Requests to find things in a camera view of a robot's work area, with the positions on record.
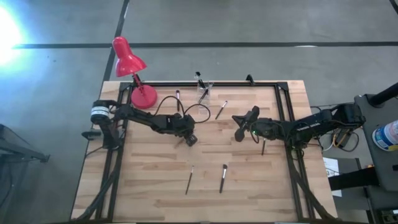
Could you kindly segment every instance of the lamp shade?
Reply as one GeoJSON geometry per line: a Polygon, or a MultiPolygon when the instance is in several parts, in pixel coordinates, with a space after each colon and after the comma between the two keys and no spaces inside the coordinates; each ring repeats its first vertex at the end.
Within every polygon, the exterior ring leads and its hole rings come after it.
{"type": "Polygon", "coordinates": [[[118,56],[118,61],[116,62],[117,77],[132,75],[147,67],[141,58],[132,53],[129,42],[126,40],[126,38],[116,37],[112,41],[112,44],[113,49],[118,56]]]}

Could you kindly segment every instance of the concrete floor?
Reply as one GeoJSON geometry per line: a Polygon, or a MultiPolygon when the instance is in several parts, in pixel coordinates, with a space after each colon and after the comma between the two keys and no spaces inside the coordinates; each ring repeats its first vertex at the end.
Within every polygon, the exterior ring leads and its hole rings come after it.
{"type": "MultiPolygon", "coordinates": [[[[15,40],[110,43],[122,4],[123,0],[0,1],[20,33],[19,38],[12,36],[15,30],[2,34],[0,47],[15,40]]],[[[131,0],[122,35],[137,43],[398,41],[397,22],[388,0],[131,0]]],[[[304,80],[312,105],[353,101],[355,95],[375,93],[398,81],[398,47],[133,51],[148,65],[140,73],[143,80],[192,80],[195,71],[212,80],[242,80],[249,73],[256,80],[304,80]]],[[[12,50],[0,66],[0,123],[51,154],[46,164],[29,164],[14,202],[3,208],[5,223],[68,220],[87,145],[80,133],[90,128],[91,103],[100,93],[109,52],[12,50]]],[[[111,80],[117,80],[114,70],[111,80]]],[[[325,156],[359,157],[363,165],[371,164],[361,140],[351,154],[331,149],[325,156]]]]}

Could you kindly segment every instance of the wooden table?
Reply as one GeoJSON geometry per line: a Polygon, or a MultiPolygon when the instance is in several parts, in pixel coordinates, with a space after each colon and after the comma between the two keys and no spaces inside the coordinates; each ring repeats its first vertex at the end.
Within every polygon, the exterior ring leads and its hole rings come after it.
{"type": "MultiPolygon", "coordinates": [[[[304,82],[287,82],[295,118],[310,115],[304,82]]],[[[104,82],[100,98],[115,100],[119,84],[104,82]]],[[[176,87],[156,89],[158,102],[148,110],[150,112],[155,111],[161,99],[175,95],[176,91],[176,87]]],[[[179,90],[185,109],[197,102],[197,88],[180,87],[179,90]]],[[[244,115],[257,105],[260,107],[259,117],[279,119],[274,90],[269,87],[213,87],[208,103],[211,118],[195,125],[198,142],[192,147],[185,143],[177,145],[180,139],[175,136],[158,134],[147,126],[129,122],[114,222],[297,220],[283,142],[267,141],[265,154],[261,156],[262,144],[256,144],[250,134],[246,133],[243,142],[234,140],[238,125],[231,119],[233,114],[244,115]],[[215,120],[225,100],[228,100],[228,105],[215,120]],[[223,193],[220,194],[223,164],[228,165],[228,170],[223,193]],[[185,195],[191,166],[195,168],[188,195],[185,195]]],[[[176,101],[169,99],[159,113],[173,114],[176,111],[176,101]]],[[[189,113],[200,121],[206,118],[201,111],[192,108],[189,113]]],[[[88,152],[101,144],[102,140],[90,142],[88,152]]],[[[336,217],[321,151],[317,146],[304,150],[310,188],[327,211],[336,217]]],[[[106,150],[102,150],[86,158],[72,218],[82,214],[98,193],[105,157],[106,150]]],[[[300,198],[306,214],[302,192],[300,198]]]]}

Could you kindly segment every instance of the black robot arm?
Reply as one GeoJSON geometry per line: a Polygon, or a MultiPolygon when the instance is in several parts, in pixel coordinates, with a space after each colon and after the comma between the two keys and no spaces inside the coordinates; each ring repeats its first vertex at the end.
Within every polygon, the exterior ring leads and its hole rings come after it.
{"type": "Polygon", "coordinates": [[[91,109],[91,122],[97,124],[103,134],[103,147],[114,149],[120,144],[117,123],[119,120],[128,119],[149,126],[153,131],[160,134],[173,134],[183,137],[185,142],[192,146],[198,139],[193,134],[195,120],[189,115],[157,114],[153,115],[145,111],[133,108],[132,105],[118,104],[114,100],[97,100],[91,109]],[[114,116],[110,118],[110,107],[115,107],[114,116]]]}
{"type": "Polygon", "coordinates": [[[279,139],[285,141],[289,147],[305,148],[311,138],[336,128],[354,130],[365,122],[365,117],[356,104],[338,105],[297,121],[276,121],[258,116],[257,106],[244,116],[232,116],[239,125],[239,129],[235,132],[235,140],[242,141],[244,132],[250,131],[252,136],[261,136],[269,140],[279,139]]]}

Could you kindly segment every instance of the bright light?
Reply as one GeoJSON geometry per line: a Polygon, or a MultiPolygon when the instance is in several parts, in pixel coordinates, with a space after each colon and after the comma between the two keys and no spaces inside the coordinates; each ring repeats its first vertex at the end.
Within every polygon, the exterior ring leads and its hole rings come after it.
{"type": "Polygon", "coordinates": [[[0,6],[0,65],[4,65],[15,58],[19,50],[13,50],[13,46],[20,44],[22,37],[17,24],[5,8],[0,6]]]}

